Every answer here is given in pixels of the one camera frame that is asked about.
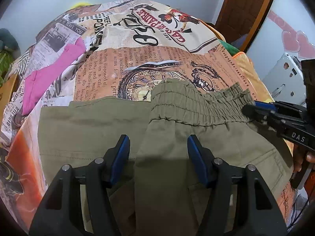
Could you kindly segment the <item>person's right hand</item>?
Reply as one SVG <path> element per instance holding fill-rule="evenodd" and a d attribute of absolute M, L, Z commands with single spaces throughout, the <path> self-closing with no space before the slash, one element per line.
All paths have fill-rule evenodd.
<path fill-rule="evenodd" d="M 304 161 L 314 164 L 315 152 L 311 149 L 306 148 L 305 146 L 294 144 L 293 149 L 294 173 L 301 171 L 302 164 Z"/>

